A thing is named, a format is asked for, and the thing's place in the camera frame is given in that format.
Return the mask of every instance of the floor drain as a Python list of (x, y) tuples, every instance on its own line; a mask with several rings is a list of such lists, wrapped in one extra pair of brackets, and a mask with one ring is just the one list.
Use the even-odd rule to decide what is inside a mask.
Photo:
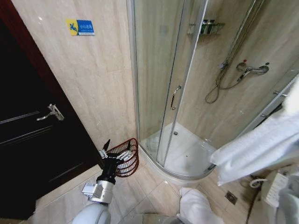
[(234, 194), (230, 191), (228, 191), (225, 195), (225, 197), (233, 204), (235, 205), (235, 203), (237, 202), (238, 198), (236, 196), (234, 196)]

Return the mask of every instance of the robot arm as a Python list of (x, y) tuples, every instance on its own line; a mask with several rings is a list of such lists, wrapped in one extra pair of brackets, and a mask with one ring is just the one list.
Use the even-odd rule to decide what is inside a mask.
[(130, 142), (127, 151), (122, 154), (107, 153), (110, 140), (100, 150), (100, 155), (104, 160), (102, 174), (97, 178), (96, 183), (86, 183), (82, 193), (88, 197), (89, 201), (95, 202), (88, 205), (74, 218), (72, 224), (109, 224), (111, 215), (108, 206), (113, 197), (113, 186), (115, 185), (115, 176), (117, 166), (131, 158), (132, 152)]

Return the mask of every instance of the shower enclosure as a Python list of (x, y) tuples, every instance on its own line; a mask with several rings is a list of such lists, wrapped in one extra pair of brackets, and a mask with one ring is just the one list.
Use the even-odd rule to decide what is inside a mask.
[(299, 68), (299, 4), (127, 0), (127, 6), (140, 146), (171, 177), (199, 180), (213, 169), (216, 149), (280, 108)]

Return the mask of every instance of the floor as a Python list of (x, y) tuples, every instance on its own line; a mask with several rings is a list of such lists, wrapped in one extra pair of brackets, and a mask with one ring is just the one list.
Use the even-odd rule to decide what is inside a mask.
[[(22, 224), (70, 224), (72, 219), (90, 202), (82, 195), (85, 182), (95, 182), (100, 169), (94, 167), (85, 172), (87, 180), (78, 183), (71, 190), (63, 193), (48, 204), (38, 206), (35, 214)], [(214, 213), (224, 220), (225, 224), (243, 224), (249, 209), (249, 202), (254, 194), (248, 187), (246, 178), (221, 187), (217, 186), (217, 173), (212, 172), (193, 188), (204, 193)], [(174, 216), (179, 212), (180, 186), (161, 179), (150, 167), (145, 158), (140, 156), (138, 170), (130, 177), (116, 178), (114, 197), (109, 206), (112, 224), (124, 224), (133, 215), (140, 213), (156, 213)], [(224, 195), (231, 191), (238, 197), (236, 205), (231, 204)]]

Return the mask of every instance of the blue sign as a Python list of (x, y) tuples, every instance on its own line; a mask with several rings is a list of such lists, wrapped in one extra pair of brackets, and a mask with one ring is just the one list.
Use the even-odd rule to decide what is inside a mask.
[(94, 35), (93, 24), (90, 20), (77, 20), (78, 35)]

